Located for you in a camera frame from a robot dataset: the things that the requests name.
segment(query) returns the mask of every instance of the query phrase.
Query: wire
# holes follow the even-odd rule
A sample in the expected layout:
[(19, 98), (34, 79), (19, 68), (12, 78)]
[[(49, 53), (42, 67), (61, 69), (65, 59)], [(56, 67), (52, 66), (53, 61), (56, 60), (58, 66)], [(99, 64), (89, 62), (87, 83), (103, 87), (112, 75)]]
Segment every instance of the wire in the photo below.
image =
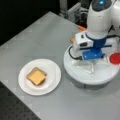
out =
[(74, 60), (82, 60), (82, 56), (79, 56), (79, 57), (73, 57), (72, 55), (71, 55), (71, 53), (70, 53), (70, 50), (71, 50), (71, 48), (73, 48), (73, 46), (70, 46), (70, 48), (68, 49), (68, 53), (69, 53), (69, 55), (70, 55), (70, 57), (72, 58), (72, 59), (74, 59)]
[(108, 33), (109, 33), (111, 30), (114, 30), (114, 31), (115, 31), (115, 29), (114, 29), (114, 26), (113, 26), (113, 25), (110, 27), (110, 29), (109, 29)]
[(107, 38), (115, 38), (115, 37), (119, 37), (119, 38), (120, 38), (119, 35), (108, 35), (108, 36), (107, 36)]

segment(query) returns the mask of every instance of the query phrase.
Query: blue robot part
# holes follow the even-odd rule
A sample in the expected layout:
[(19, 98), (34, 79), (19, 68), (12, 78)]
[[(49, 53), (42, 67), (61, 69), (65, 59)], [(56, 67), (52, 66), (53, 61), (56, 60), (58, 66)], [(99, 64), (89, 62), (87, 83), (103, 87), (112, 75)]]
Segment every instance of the blue robot part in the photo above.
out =
[(95, 47), (95, 48), (102, 48), (107, 41), (107, 37), (104, 37), (104, 38), (98, 39), (98, 40), (89, 37), (87, 34), (86, 34), (86, 37), (93, 41), (93, 47)]
[(102, 58), (103, 53), (100, 48), (92, 48), (90, 51), (83, 52), (84, 60), (92, 60)]

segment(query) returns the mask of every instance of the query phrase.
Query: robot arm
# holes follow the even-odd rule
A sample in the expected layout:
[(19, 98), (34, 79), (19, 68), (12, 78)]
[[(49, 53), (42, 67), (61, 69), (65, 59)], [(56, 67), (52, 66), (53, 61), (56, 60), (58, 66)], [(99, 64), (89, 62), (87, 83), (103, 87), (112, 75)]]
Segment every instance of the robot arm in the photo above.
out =
[(117, 39), (108, 38), (108, 32), (113, 24), (117, 35), (120, 35), (119, 13), (120, 1), (93, 0), (89, 8), (87, 30), (75, 35), (73, 56), (92, 60), (117, 51)]

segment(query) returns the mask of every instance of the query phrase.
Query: plate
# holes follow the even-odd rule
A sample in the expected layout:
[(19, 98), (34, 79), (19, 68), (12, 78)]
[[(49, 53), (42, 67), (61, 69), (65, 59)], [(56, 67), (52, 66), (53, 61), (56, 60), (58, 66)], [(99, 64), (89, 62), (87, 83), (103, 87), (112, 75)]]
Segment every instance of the plate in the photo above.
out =
[[(47, 73), (45, 82), (36, 86), (26, 78), (33, 68), (38, 67)], [(61, 71), (59, 66), (48, 59), (37, 59), (27, 63), (20, 71), (18, 82), (21, 89), (30, 95), (44, 95), (53, 91), (61, 80)]]
[(72, 77), (75, 82), (86, 85), (102, 85), (110, 82), (119, 73), (120, 66), (111, 64), (106, 58), (96, 59), (91, 65), (91, 61), (75, 61), (73, 60), (68, 50), (64, 54), (64, 67), (66, 72)]

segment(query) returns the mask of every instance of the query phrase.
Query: table surface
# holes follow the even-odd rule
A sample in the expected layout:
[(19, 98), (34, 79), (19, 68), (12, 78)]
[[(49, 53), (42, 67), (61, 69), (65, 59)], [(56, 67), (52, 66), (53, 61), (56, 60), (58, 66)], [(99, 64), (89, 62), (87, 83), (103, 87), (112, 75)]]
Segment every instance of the table surface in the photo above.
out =
[[(68, 80), (63, 56), (77, 26), (51, 12), (0, 47), (0, 80), (42, 120), (118, 120), (120, 118), (120, 74), (105, 88), (85, 91)], [(34, 59), (56, 62), (62, 72), (59, 86), (43, 96), (21, 90), (18, 75)]]

